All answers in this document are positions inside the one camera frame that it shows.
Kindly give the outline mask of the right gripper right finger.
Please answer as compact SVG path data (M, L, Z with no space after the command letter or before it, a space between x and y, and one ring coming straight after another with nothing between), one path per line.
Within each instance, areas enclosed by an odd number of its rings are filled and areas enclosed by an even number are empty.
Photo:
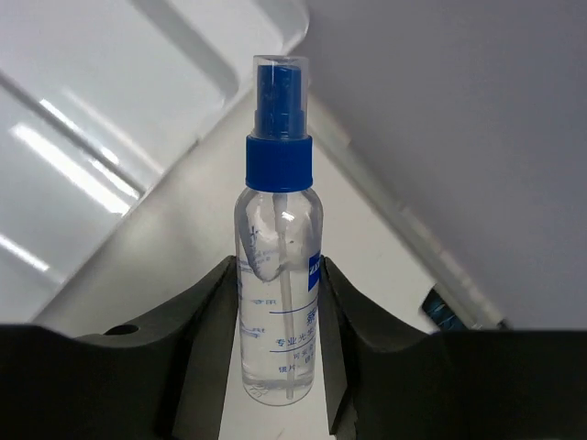
M338 439L583 439L583 331L424 333L320 262L320 344Z

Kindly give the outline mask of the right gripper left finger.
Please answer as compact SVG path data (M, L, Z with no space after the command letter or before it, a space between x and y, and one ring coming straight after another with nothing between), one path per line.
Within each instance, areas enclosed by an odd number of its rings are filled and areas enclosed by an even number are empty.
M238 311L236 261L102 334L1 328L4 439L216 439Z

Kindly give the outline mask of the clear blue-capped spray bottle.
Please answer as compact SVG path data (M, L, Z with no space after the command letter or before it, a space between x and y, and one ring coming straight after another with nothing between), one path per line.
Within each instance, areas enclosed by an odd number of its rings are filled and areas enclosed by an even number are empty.
M234 209L242 383L287 406L315 378L323 205L313 189L308 60L257 55L245 188Z

